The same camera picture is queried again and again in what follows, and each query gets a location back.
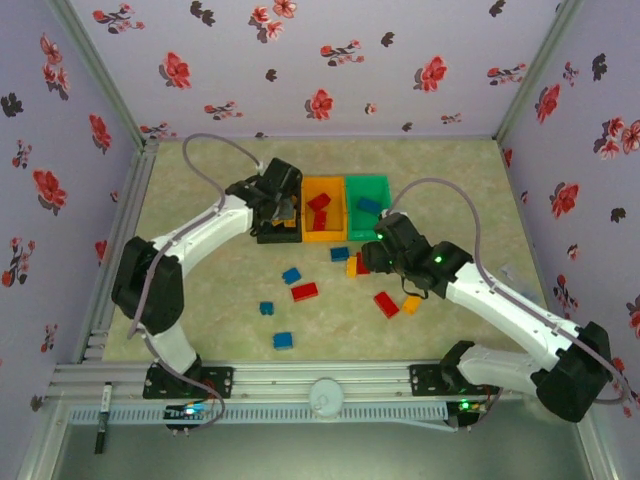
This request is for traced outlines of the green plastic bin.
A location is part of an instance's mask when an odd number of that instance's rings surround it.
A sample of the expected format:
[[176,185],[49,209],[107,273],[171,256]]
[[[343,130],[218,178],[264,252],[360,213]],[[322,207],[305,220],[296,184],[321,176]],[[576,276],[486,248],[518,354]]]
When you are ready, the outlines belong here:
[[[388,178],[385,175],[350,175],[345,178],[347,212],[348,212],[348,240],[375,240],[373,230],[379,220],[381,212],[391,206],[391,191]],[[381,205],[378,215],[363,212],[357,208],[361,197],[372,199]]]

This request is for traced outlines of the black plastic bin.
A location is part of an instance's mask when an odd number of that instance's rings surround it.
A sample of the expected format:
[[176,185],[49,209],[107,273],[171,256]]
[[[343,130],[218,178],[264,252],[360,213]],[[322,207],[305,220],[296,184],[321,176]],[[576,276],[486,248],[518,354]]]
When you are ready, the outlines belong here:
[[[258,244],[285,244],[302,242],[302,220],[301,220],[301,186],[302,179],[297,179],[293,191],[290,194],[282,194],[277,203],[274,216],[269,221],[259,223],[256,227],[255,237]],[[295,228],[284,228],[278,225],[277,211],[280,201],[283,198],[297,198],[297,217]]]

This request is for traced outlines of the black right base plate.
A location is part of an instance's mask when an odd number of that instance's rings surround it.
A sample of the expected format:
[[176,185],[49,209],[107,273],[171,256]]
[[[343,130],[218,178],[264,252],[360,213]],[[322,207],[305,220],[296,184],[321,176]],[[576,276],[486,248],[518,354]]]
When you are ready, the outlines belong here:
[[495,395],[499,388],[473,384],[456,369],[443,369],[438,363],[412,364],[408,367],[409,384],[414,397]]

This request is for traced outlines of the aluminium frame leg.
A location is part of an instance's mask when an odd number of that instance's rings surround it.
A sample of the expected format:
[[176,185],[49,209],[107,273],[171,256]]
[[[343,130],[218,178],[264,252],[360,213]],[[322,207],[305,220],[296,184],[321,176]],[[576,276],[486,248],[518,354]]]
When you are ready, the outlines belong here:
[[578,431],[592,480],[623,480],[609,422],[597,412],[589,412],[578,424]]
[[38,415],[16,480],[54,480],[69,423],[69,401],[64,396],[48,398]]

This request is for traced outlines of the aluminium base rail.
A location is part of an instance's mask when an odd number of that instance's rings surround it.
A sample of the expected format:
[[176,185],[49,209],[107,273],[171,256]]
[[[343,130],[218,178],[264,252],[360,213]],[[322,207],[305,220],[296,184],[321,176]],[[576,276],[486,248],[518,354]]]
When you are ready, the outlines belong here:
[[[232,366],[232,403],[299,403],[321,379],[335,381],[344,400],[411,402],[416,374],[410,361],[240,362]],[[106,382],[118,401],[140,400],[147,363],[88,362],[54,369],[45,396],[65,400],[97,400]]]

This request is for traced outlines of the right controller circuit board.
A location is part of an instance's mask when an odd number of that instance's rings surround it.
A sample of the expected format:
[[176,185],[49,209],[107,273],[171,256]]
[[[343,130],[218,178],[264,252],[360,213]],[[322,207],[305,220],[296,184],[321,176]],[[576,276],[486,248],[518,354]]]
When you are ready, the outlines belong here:
[[470,432],[487,415],[485,402],[463,399],[447,402],[447,419],[445,423],[454,430]]

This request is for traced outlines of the white round cap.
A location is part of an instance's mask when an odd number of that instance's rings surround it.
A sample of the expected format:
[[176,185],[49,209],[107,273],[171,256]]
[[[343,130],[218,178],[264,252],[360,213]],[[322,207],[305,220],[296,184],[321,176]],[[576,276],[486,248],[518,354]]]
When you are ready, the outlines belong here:
[[342,386],[333,379],[321,378],[309,391],[310,410],[321,419],[335,418],[341,412],[344,400]]

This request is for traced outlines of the orange plastic bin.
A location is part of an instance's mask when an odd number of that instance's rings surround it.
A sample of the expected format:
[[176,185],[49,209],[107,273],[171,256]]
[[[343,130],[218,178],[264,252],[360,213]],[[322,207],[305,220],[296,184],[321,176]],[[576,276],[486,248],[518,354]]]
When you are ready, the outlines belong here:
[[[328,212],[325,231],[312,230],[314,213],[306,203],[316,195],[326,192],[331,203],[324,208]],[[301,220],[304,242],[342,242],[347,240],[347,200],[343,176],[306,176],[301,187]]]

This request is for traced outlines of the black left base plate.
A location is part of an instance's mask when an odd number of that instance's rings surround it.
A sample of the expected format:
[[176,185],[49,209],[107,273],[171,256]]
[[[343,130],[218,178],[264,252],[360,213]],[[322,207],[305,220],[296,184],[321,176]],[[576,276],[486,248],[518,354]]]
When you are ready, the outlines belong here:
[[[233,374],[231,367],[202,367],[198,382],[216,390],[223,399],[228,399],[231,397]],[[209,394],[205,389],[178,379],[162,367],[152,365],[146,373],[142,397],[147,400],[203,400]]]

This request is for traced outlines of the black marker pen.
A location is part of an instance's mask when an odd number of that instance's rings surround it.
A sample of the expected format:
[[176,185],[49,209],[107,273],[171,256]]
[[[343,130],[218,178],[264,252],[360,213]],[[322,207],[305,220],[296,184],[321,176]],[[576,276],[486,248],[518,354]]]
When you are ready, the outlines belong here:
[[98,429],[96,434],[96,440],[94,445],[94,454],[101,455],[104,452],[104,446],[106,441],[107,426],[110,416],[111,396],[113,385],[111,382],[106,382],[101,397],[99,415],[98,415]]

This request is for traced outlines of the aluminium corner post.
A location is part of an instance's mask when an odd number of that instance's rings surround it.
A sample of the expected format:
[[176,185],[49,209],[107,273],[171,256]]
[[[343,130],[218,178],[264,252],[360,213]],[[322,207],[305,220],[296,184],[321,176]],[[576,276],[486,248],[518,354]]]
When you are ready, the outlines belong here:
[[56,16],[69,40],[78,50],[85,67],[93,77],[111,109],[121,121],[137,150],[142,151],[146,145],[146,141],[139,132],[124,98],[120,94],[112,76],[106,68],[106,64],[83,26],[70,0],[44,1]]
[[519,118],[526,111],[538,81],[542,78],[551,63],[556,50],[561,46],[564,37],[572,28],[576,16],[586,0],[563,0],[556,9],[554,21],[540,45],[527,73],[511,102],[493,139],[501,144],[516,126]]

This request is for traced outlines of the aluminium side rail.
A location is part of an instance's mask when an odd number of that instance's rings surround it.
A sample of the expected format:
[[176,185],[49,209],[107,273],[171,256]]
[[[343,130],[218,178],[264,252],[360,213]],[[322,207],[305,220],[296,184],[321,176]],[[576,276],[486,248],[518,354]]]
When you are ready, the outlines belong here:
[[85,361],[85,353],[94,330],[105,336],[109,333],[115,309],[110,295],[119,258],[125,243],[135,234],[159,146],[158,140],[147,140],[131,159],[107,238],[107,248],[79,331],[78,343],[72,356],[73,364]]

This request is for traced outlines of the left controller circuit board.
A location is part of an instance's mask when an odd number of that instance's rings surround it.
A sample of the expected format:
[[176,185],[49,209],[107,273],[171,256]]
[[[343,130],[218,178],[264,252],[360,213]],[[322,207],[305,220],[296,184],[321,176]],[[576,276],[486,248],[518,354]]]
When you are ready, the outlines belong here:
[[163,411],[162,420],[174,437],[188,436],[208,421],[210,412],[211,405],[205,402],[167,405]]

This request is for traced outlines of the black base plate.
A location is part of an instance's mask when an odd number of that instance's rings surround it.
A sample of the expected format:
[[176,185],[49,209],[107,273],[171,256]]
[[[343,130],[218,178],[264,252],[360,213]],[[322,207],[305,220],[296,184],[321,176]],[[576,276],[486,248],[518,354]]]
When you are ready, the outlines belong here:
[[443,369],[438,363],[412,364],[408,367],[409,384],[414,397],[495,395],[499,388],[473,384],[456,369]]
[[[223,399],[228,399],[231,397],[233,374],[231,367],[202,367],[198,382],[216,390]],[[147,400],[203,400],[209,394],[205,389],[178,379],[162,367],[152,365],[146,373],[142,397]]]

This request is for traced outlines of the controller circuit board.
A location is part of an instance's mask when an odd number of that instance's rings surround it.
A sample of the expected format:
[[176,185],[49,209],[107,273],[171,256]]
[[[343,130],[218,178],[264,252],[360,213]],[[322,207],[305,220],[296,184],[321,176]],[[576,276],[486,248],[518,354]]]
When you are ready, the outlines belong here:
[[454,430],[470,432],[487,415],[485,402],[463,399],[447,402],[447,419],[445,423]]
[[210,412],[211,405],[205,402],[167,405],[163,411],[162,420],[174,437],[188,436],[208,421]]

